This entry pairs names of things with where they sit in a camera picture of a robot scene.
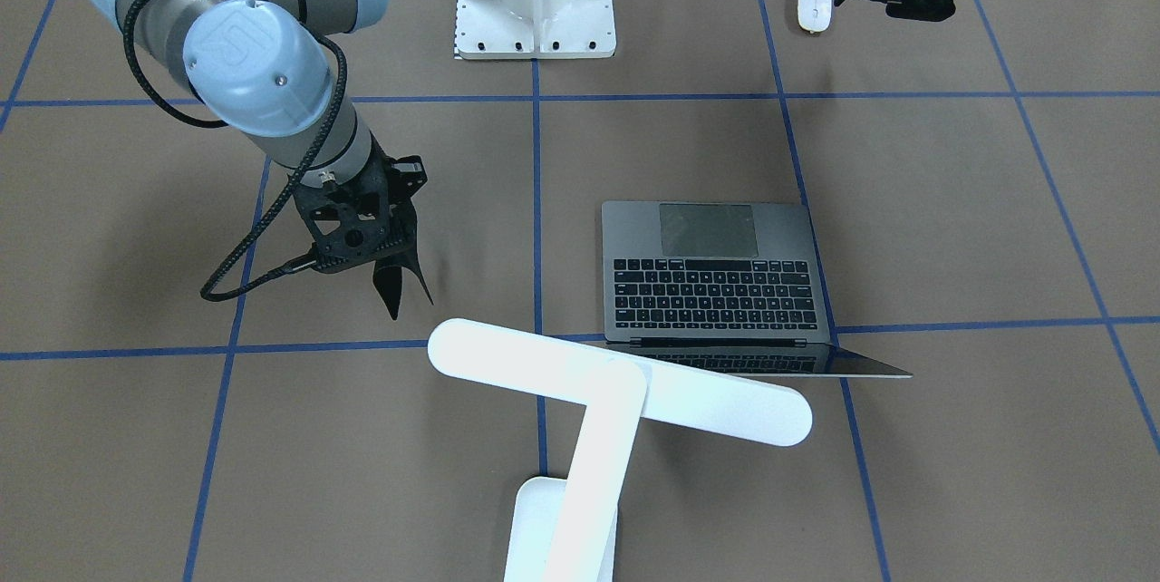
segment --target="white t-shaped object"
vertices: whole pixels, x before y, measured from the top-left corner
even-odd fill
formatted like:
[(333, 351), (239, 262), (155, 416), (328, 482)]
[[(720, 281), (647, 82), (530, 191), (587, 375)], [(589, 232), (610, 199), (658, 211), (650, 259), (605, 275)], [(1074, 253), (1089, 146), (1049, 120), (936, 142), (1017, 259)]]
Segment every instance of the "white t-shaped object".
[[(467, 319), (436, 326), (427, 352), (447, 376), (587, 407), (550, 546), (517, 544), (527, 531), (513, 525), (507, 582), (610, 579), (610, 533), (639, 417), (775, 446), (798, 444), (813, 425), (793, 388)], [(519, 503), (516, 523), (527, 515)]]

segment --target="blue grid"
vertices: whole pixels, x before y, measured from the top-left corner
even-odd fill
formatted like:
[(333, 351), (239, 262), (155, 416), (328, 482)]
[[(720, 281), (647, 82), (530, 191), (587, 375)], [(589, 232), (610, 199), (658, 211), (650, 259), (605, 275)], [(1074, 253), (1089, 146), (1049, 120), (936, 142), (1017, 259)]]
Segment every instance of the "blue grid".
[[(786, 92), (782, 83), (781, 70), (777, 61), (777, 53), (774, 44), (773, 32), (769, 23), (769, 15), (766, 0), (757, 0), (761, 12), (762, 24), (766, 31), (766, 41), (769, 50), (770, 66), (776, 82), (775, 94), (575, 94), (575, 95), (546, 95), (541, 94), (539, 65), (531, 63), (532, 94), (531, 95), (418, 95), (418, 96), (355, 96), (354, 102), (358, 103), (447, 103), (447, 102), (530, 102), (532, 110), (532, 161), (534, 161), (534, 305), (535, 305), (535, 330), (543, 334), (543, 292), (542, 292), (542, 187), (541, 187), (541, 104), (552, 102), (722, 102), (722, 100), (777, 100), (786, 132), (790, 155), (793, 161), (795, 176), (800, 195), (800, 202), (809, 208), (809, 197), (805, 181), (797, 153), (796, 139), (793, 136), (792, 121), (789, 112), (788, 100), (791, 99), (958, 99), (958, 97), (981, 97), (981, 99), (1012, 99), (1016, 103), (1024, 128), (1035, 150), (1038, 163), (1047, 182), (1057, 210), (1059, 210), (1067, 230), (1068, 238), (1073, 245), (1076, 259), (1081, 263), (1086, 279), (1100, 311), (1099, 318), (1047, 318), (1047, 319), (1015, 319), (1015, 321), (999, 322), (911, 322), (911, 325), (880, 325), (880, 326), (831, 326), (835, 341), (838, 335), (856, 334), (900, 334), (900, 333), (925, 333), (925, 330), (1003, 330), (1003, 329), (1039, 329), (1039, 327), (1060, 326), (1104, 326), (1109, 339), (1115, 348), (1117, 358), (1122, 364), (1125, 378), (1136, 397), (1145, 425), (1152, 437), (1153, 444), (1160, 452), (1160, 437), (1158, 437), (1155, 421), (1152, 417), (1147, 401), (1143, 397), (1138, 380), (1132, 371), (1131, 363), (1123, 350), (1116, 330), (1116, 326), (1134, 325), (1158, 325), (1160, 317), (1112, 317), (1107, 310), (1102, 293), (1100, 293), (1094, 272), (1092, 272), (1087, 256), (1080, 239), (1071, 221), (1067, 208), (1052, 177), (1051, 168), (1041, 148), (1035, 128), (1028, 116), (1023, 100), (1028, 97), (1157, 97), (1160, 90), (1020, 90), (1015, 86), (1014, 78), (999, 45), (999, 39), (987, 19), (981, 0), (973, 0), (976, 8), (983, 20), (983, 24), (994, 48), (995, 56), (1002, 73), (1007, 79), (1007, 90), (984, 90), (984, 92), (838, 92), (836, 94), (795, 94)], [(28, 73), (32, 58), (36, 53), (41, 36), (52, 13), (56, 0), (46, 0), (41, 20), (34, 31), (17, 77), (12, 86), (12, 90), (3, 102), (0, 111), (0, 133), (7, 124), (12, 110), (16, 108), (43, 108), (43, 107), (116, 107), (116, 106), (148, 106), (152, 102), (145, 99), (103, 99), (103, 100), (20, 100), (19, 94), (24, 77)], [(196, 104), (194, 99), (173, 99), (174, 104)], [(262, 170), (261, 182), (258, 190), (258, 202), (254, 206), (254, 221), (261, 216), (264, 189), (269, 179), (270, 161), (267, 160)], [(242, 281), (249, 281), (251, 268), (254, 259), (254, 248), (251, 247), (246, 255), (242, 268)], [(831, 308), (828, 288), (825, 282), (825, 272), (819, 271), (824, 301), (827, 311)], [(222, 422), (225, 416), (229, 387), (233, 370), (233, 362), (237, 355), (249, 354), (296, 354), (296, 351), (356, 351), (356, 350), (392, 350), (392, 348), (423, 348), (426, 341), (422, 339), (411, 339), (409, 341), (365, 341), (365, 342), (332, 342), (332, 343), (258, 343), (258, 345), (240, 345), (238, 339), (241, 330), (241, 322), (245, 314), (245, 297), (237, 300), (233, 325), (229, 342), (225, 345), (215, 347), (146, 347), (146, 348), (103, 348), (103, 350), (66, 350), (66, 351), (0, 351), (0, 362), (37, 362), (37, 359), (107, 359), (107, 358), (137, 358), (137, 356), (225, 356), (225, 362), (219, 384), (219, 393), (212, 417), (212, 429), (209, 445), (206, 448), (205, 466), (202, 483), (198, 493), (197, 509), (194, 516), (190, 532), (189, 550), (187, 553), (183, 580), (190, 581), (197, 558), (201, 530), (204, 521), (205, 508), (209, 500), (210, 485), (213, 474), (217, 445), (220, 437)], [(828, 311), (831, 322), (833, 313)], [(567, 339), (574, 342), (601, 342), (601, 334), (574, 334), (554, 335), (554, 337)], [(886, 547), (882, 537), (878, 523), (877, 509), (873, 501), (873, 489), (867, 466), (861, 432), (857, 424), (857, 413), (854, 407), (853, 393), (849, 384), (841, 380), (841, 391), (844, 400), (847, 417), (849, 421), (850, 437), (857, 459), (858, 471), (862, 478), (863, 492), (865, 495), (867, 511), (873, 532), (875, 548), (878, 554), (880, 574), (884, 582), (891, 579)], [(538, 425), (538, 451), (539, 470), (542, 474), (548, 472), (548, 448), (546, 448), (546, 408), (543, 397), (537, 398), (537, 425)]]

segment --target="space bar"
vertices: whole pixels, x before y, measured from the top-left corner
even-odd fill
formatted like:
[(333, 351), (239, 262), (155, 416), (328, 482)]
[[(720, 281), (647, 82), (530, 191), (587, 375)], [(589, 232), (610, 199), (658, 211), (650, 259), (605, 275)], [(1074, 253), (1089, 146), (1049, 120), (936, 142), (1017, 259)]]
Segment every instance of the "space bar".
[(686, 260), (684, 269), (696, 272), (751, 272), (749, 260)]

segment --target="white base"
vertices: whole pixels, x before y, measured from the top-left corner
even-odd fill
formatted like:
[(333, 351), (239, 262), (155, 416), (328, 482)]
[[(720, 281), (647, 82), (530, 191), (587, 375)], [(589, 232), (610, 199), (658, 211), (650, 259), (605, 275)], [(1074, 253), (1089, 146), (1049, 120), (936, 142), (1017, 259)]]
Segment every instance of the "white base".
[[(520, 487), (515, 496), (515, 516), (512, 518), (512, 541), (508, 544), (503, 582), (542, 582), (566, 485), (566, 480), (558, 478), (536, 476)], [(615, 551), (614, 518), (596, 582), (612, 582)]]
[(530, 17), (514, 15), (502, 0), (456, 3), (456, 58), (608, 58), (615, 52), (612, 0), (572, 0), (538, 31)]

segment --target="laptop keyboard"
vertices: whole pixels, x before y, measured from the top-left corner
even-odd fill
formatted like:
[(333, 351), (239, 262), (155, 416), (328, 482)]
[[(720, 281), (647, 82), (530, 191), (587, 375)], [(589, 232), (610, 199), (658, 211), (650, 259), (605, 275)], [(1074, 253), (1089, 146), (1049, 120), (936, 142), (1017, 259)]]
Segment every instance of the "laptop keyboard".
[(645, 358), (665, 363), (684, 364), (712, 372), (748, 372), (748, 374), (774, 374), (774, 372), (813, 372), (814, 356), (780, 356), (757, 354), (745, 356), (691, 356), (687, 354), (650, 354)]
[(616, 327), (817, 330), (800, 260), (617, 259)]

